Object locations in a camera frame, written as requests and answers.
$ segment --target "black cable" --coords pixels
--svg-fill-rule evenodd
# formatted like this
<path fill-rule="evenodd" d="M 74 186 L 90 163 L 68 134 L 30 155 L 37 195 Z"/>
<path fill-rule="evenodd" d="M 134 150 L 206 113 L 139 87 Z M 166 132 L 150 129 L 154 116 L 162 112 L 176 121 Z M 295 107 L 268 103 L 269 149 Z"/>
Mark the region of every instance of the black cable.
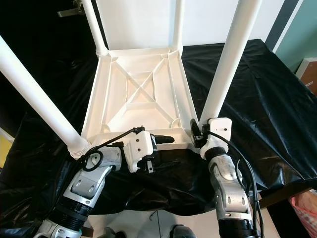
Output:
<path fill-rule="evenodd" d="M 159 226 L 159 211 L 157 210 L 157 216 L 158 216 L 158 231 L 159 231 L 159 238 L 161 238 L 161 234 L 160 234 L 160 226 Z"/>
<path fill-rule="evenodd" d="M 86 166 L 87 166 L 87 162 L 88 162 L 89 156 L 91 156 L 93 154 L 99 154 L 100 155 L 100 159 L 98 160 L 98 162 L 94 166 L 92 166 L 91 168 L 87 168 Z M 87 171 L 87 172 L 91 172 L 91 171 L 95 170 L 96 168 L 98 168 L 99 165 L 102 163 L 102 161 L 104 159 L 104 155 L 99 150 L 95 151 L 94 153 L 90 154 L 89 156 L 86 156 L 85 162 L 84 162 L 84 166 L 83 166 L 83 170 Z"/>
<path fill-rule="evenodd" d="M 239 156 L 243 159 L 243 161 L 245 162 L 245 164 L 247 165 L 247 168 L 249 170 L 250 176 L 251 176 L 251 184 L 252 184 L 252 192 L 253 192 L 253 229 L 256 231 L 257 230 L 257 212 L 259 214 L 260 217 L 260 231 L 261 231 L 261 238 L 264 237 L 264 231 L 263 231 L 263 218 L 262 218 L 262 214 L 261 214 L 261 209 L 260 209 L 260 203 L 258 200 L 258 190 L 257 190 L 257 184 L 255 181 L 255 177 L 254 177 L 254 173 L 253 170 L 251 168 L 250 163 L 247 161 L 247 159 L 243 156 L 243 154 L 240 152 L 240 150 L 230 141 L 228 141 L 227 139 L 223 138 L 222 136 L 213 133 L 211 131 L 207 131 L 207 133 L 209 135 L 213 135 L 214 137 L 219 138 L 220 140 L 223 140 L 224 142 L 226 142 L 232 149 L 234 149 Z"/>
<path fill-rule="evenodd" d="M 78 160 L 79 163 L 83 164 L 83 165 L 82 165 L 82 169 L 83 169 L 84 171 L 87 171 L 87 172 L 91 172 L 91 171 L 95 170 L 96 168 L 98 168 L 98 166 L 102 163 L 102 161 L 103 161 L 103 159 L 104 159 L 104 155 L 103 155 L 102 152 L 99 151 L 98 149 L 100 149 L 101 147 L 104 147 L 104 146 L 106 146 L 106 145 L 109 145 L 109 144 L 115 142 L 116 140 L 121 139 L 121 138 L 125 137 L 126 135 L 128 135 L 128 134 L 130 134 L 130 133 L 132 133 L 132 132 L 138 133 L 138 132 L 140 132 L 141 130 L 142 130 L 141 127 L 134 127 L 134 128 L 132 128 L 132 129 L 126 131 L 125 133 L 123 133 L 123 134 L 121 134 L 121 135 L 119 135 L 119 136 L 117 136 L 117 137 L 115 137 L 115 138 L 113 138 L 113 139 L 111 139 L 111 140 L 106 141 L 105 143 L 103 143 L 103 144 L 101 144 L 101 145 L 98 145 L 98 146 L 95 146 L 95 147 L 89 149 L 89 150 L 87 151 L 87 153 L 86 153 L 85 155 L 83 155 L 83 156 Z M 92 168 L 87 168 L 86 166 L 87 166 L 87 162 L 88 162 L 89 156 L 91 156 L 92 154 L 96 154 L 96 153 L 100 155 L 99 161 L 98 161 Z"/>
<path fill-rule="evenodd" d="M 244 184 L 241 182 L 241 180 L 239 178 L 239 174 L 238 174 L 239 163 L 240 163 L 240 159 L 237 160 L 237 163 L 235 164 L 235 171 L 236 171 L 237 179 L 238 179 L 240 186 L 243 188 L 243 190 L 246 190 L 247 188 L 244 186 Z"/>

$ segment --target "floor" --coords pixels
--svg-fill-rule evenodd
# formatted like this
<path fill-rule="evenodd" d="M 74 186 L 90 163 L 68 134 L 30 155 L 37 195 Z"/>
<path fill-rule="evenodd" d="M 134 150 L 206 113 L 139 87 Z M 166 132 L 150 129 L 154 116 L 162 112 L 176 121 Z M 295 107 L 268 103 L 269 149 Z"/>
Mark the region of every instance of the floor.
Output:
<path fill-rule="evenodd" d="M 279 238 L 278 232 L 266 209 L 264 217 L 264 236 Z M 111 215 L 94 215 L 88 218 L 94 228 L 94 238 L 101 236 L 105 227 L 115 232 L 124 231 L 128 238 L 168 238 L 171 227 L 184 224 L 192 229 L 198 238 L 219 238 L 215 210 L 200 215 L 183 217 L 166 211 L 138 212 L 123 211 Z"/>

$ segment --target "teal wall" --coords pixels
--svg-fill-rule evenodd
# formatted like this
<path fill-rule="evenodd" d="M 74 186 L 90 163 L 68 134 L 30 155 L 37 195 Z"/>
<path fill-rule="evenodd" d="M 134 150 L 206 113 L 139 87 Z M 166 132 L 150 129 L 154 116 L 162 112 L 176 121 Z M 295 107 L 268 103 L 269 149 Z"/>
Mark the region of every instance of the teal wall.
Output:
<path fill-rule="evenodd" d="M 317 57 L 317 0 L 304 0 L 276 55 L 295 72 L 303 58 Z"/>

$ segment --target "pink bag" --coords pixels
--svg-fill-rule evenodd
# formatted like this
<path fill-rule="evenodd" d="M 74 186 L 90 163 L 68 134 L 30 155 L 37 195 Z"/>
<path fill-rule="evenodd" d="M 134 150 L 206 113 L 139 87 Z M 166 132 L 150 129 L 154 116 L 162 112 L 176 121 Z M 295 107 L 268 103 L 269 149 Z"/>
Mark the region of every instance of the pink bag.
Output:
<path fill-rule="evenodd" d="M 312 238 L 317 238 L 317 195 L 307 191 L 290 198 L 298 218 Z"/>

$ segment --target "black tarp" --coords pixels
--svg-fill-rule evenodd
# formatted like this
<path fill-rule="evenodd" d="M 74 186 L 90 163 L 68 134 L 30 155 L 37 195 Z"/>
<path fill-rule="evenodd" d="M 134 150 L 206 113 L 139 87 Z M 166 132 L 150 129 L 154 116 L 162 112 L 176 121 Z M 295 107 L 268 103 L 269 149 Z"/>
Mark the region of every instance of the black tarp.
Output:
<path fill-rule="evenodd" d="M 78 66 L 79 59 L 95 56 L 96 47 L 86 16 L 59 18 L 56 13 L 73 8 L 72 2 L 0 1 L 0 35 L 41 86 L 59 74 L 73 77 L 66 74 L 75 72 L 69 69 Z M 0 73 L 0 127 L 15 137 L 29 108 Z"/>
<path fill-rule="evenodd" d="M 182 60 L 198 117 L 222 47 L 184 47 Z M 38 51 L 35 61 L 45 55 Z M 53 57 L 45 58 L 41 65 L 28 68 L 34 69 L 38 83 L 80 132 L 97 57 L 51 53 Z M 1 91 L 6 89 L 12 90 L 5 84 Z M 0 174 L 1 237 L 30 236 L 52 209 L 74 167 L 66 146 L 27 108 Z M 261 40 L 248 42 L 220 116 L 232 119 L 231 140 L 250 161 L 259 189 L 316 179 L 317 99 Z M 111 173 L 93 213 L 165 209 L 194 215 L 213 209 L 206 163 L 198 155 L 188 150 L 164 151 L 157 166 L 154 175 L 130 174 L 126 165 Z"/>

